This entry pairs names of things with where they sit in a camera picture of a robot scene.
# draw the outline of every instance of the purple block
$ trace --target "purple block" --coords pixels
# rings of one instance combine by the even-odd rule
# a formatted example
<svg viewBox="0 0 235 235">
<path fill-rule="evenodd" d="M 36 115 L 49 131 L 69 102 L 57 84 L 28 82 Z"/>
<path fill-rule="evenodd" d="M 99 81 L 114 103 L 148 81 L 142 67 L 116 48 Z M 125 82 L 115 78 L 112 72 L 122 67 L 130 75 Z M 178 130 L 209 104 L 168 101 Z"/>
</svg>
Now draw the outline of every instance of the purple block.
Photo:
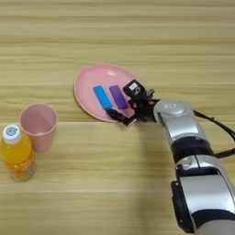
<svg viewBox="0 0 235 235">
<path fill-rule="evenodd" d="M 109 87 L 109 90 L 114 98 L 114 101 L 118 109 L 126 109 L 129 107 L 125 97 L 122 95 L 122 92 L 118 85 L 112 85 Z"/>
</svg>

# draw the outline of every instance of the bottle cap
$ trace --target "bottle cap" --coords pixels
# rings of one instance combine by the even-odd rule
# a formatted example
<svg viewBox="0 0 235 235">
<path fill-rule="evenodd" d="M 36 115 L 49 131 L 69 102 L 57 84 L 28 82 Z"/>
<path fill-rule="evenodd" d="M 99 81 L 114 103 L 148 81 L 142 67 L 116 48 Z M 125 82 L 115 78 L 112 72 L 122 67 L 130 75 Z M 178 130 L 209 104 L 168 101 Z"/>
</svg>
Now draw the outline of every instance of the bottle cap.
<svg viewBox="0 0 235 235">
<path fill-rule="evenodd" d="M 8 125 L 3 131 L 4 141 L 7 144 L 16 144 L 21 139 L 21 131 L 17 125 Z"/>
</svg>

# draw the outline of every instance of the blue block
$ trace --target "blue block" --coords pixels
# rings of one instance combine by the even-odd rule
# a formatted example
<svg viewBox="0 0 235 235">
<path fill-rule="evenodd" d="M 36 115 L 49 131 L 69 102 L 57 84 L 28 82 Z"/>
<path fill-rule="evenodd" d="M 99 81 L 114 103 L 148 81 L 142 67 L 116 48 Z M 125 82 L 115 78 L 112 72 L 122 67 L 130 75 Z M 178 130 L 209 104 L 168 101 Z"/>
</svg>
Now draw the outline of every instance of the blue block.
<svg viewBox="0 0 235 235">
<path fill-rule="evenodd" d="M 99 101 L 99 104 L 102 106 L 102 108 L 104 110 L 108 110 L 108 109 L 112 108 L 113 104 L 111 103 L 111 101 L 107 97 L 106 92 L 105 92 L 102 85 L 97 85 L 97 86 L 93 87 L 93 90 L 94 90 L 95 95 Z"/>
</svg>

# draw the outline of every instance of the black cable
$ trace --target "black cable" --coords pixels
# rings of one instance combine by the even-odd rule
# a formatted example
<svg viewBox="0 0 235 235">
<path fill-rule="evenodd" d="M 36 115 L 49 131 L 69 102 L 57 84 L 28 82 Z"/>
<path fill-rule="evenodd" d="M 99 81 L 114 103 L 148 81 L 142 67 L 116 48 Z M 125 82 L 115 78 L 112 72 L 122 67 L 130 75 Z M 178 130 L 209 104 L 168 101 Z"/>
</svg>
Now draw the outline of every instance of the black cable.
<svg viewBox="0 0 235 235">
<path fill-rule="evenodd" d="M 227 126 L 224 125 L 223 123 L 221 123 L 221 122 L 215 120 L 214 117 L 209 117 L 209 116 L 207 116 L 207 115 L 205 115 L 205 114 L 202 114 L 202 113 L 200 113 L 200 112 L 198 112 L 198 111 L 195 111 L 195 110 L 194 110 L 194 113 L 195 113 L 195 115 L 196 115 L 197 117 L 200 117 L 200 118 L 204 118 L 204 119 L 206 119 L 206 120 L 209 120 L 209 121 L 215 123 L 216 125 L 218 125 L 220 128 L 224 129 L 224 130 L 232 137 L 232 139 L 233 139 L 234 142 L 235 142 L 235 131 L 234 131 L 234 130 L 230 129 L 229 127 L 227 127 Z M 231 155 L 233 155 L 233 154 L 235 154 L 235 148 L 230 149 L 230 150 L 227 150 L 227 151 L 222 151 L 222 152 L 216 153 L 215 155 L 216 155 L 216 157 L 218 157 L 218 158 L 226 158 L 226 157 L 229 157 L 229 156 L 231 156 Z"/>
</svg>

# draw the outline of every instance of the table surface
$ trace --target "table surface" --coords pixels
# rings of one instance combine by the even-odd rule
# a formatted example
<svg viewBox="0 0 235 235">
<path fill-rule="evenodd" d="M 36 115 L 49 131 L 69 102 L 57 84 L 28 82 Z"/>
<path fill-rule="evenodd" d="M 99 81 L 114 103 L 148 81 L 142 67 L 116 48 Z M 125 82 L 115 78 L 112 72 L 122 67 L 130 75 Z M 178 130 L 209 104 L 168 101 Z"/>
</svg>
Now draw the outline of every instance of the table surface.
<svg viewBox="0 0 235 235">
<path fill-rule="evenodd" d="M 73 97 L 86 66 L 118 64 L 156 97 L 190 102 L 235 129 L 233 0 L 0 0 L 0 130 L 32 103 L 53 105 L 53 149 L 33 179 L 0 165 L 0 234 L 180 235 L 173 158 L 156 124 L 124 129 Z M 201 121 L 215 151 L 232 146 Z M 223 161 L 235 183 L 235 157 Z"/>
</svg>

